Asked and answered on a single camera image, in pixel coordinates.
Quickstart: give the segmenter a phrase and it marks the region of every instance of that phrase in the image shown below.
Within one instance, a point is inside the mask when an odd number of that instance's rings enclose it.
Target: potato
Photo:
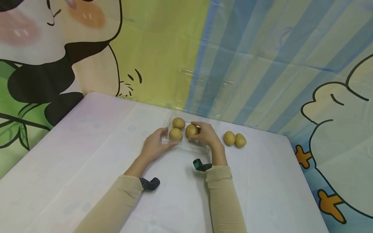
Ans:
[[[198,134],[198,128],[194,124],[188,125],[187,128],[185,129],[185,135],[187,138],[189,138],[190,136],[196,135],[196,134]]]
[[[183,118],[176,117],[172,120],[172,127],[182,130],[185,127],[185,121]]]
[[[170,130],[169,137],[171,140],[181,142],[183,139],[183,133],[178,128],[173,128]]]
[[[234,133],[232,131],[227,131],[225,132],[224,134],[224,142],[228,145],[228,146],[231,146],[234,144],[234,142],[236,141],[236,137],[234,135]]]
[[[240,133],[236,134],[235,145],[238,148],[244,147],[246,145],[246,138]]]

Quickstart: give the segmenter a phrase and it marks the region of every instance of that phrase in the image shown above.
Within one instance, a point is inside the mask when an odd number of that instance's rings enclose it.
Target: wrist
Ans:
[[[149,165],[151,164],[152,160],[150,159],[151,156],[145,155],[145,154],[140,154],[135,161],[141,164]]]
[[[211,150],[225,149],[223,143],[220,140],[212,142],[209,146],[210,146]]]

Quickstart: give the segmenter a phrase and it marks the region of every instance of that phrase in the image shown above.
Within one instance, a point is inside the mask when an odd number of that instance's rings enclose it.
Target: plastic container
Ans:
[[[236,83],[190,70],[179,70],[173,109],[220,120],[230,103]]]
[[[202,142],[189,141],[187,139],[185,129],[192,121],[209,123],[216,134],[220,135],[219,120],[233,97],[235,83],[215,80],[209,76],[189,70],[179,71],[172,110],[166,120],[166,126],[168,126],[169,130],[172,129],[172,120],[174,118],[181,117],[185,120],[185,127],[181,130],[183,139],[177,145],[178,148],[202,153],[210,150]],[[171,141],[168,134],[163,139]]]
[[[167,121],[166,126],[168,126],[169,131],[172,129],[172,120],[176,117],[181,117],[185,121],[185,127],[181,130],[181,132],[183,134],[183,139],[181,140],[181,142],[178,142],[178,145],[177,145],[178,148],[191,150],[191,151],[195,151],[195,152],[202,152],[202,153],[207,152],[210,149],[208,146],[206,146],[202,142],[189,141],[188,140],[187,136],[185,135],[185,129],[188,125],[191,124],[192,121],[206,122],[208,124],[211,124],[212,127],[214,128],[216,134],[220,135],[220,121],[215,120],[215,119],[211,119],[211,118],[206,118],[206,117],[201,117],[201,116],[189,114],[189,113],[184,113],[184,112],[181,112],[181,111],[175,111],[175,110],[172,110],[170,112],[170,115],[169,115],[169,118],[168,118],[168,121]],[[167,141],[172,141],[168,134],[164,137],[164,139],[167,140]]]

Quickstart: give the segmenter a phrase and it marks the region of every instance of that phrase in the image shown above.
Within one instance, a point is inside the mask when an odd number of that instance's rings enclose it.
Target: cartoon bird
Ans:
[[[309,159],[334,194],[318,191],[319,208],[340,223],[346,219],[338,209],[345,203],[373,218],[373,54],[356,65],[346,83],[329,82],[313,93],[302,114],[316,128],[310,151],[296,146],[296,157],[305,168]]]

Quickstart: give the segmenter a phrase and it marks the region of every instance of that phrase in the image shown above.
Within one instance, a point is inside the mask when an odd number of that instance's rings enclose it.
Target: white tablecloth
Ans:
[[[144,139],[167,124],[170,110],[88,94],[0,180],[1,232],[72,232],[139,154]],[[244,148],[226,147],[248,232],[328,232],[288,139],[226,122]],[[144,177],[157,177],[122,232],[212,232],[205,174],[193,160],[210,156],[174,148]]]

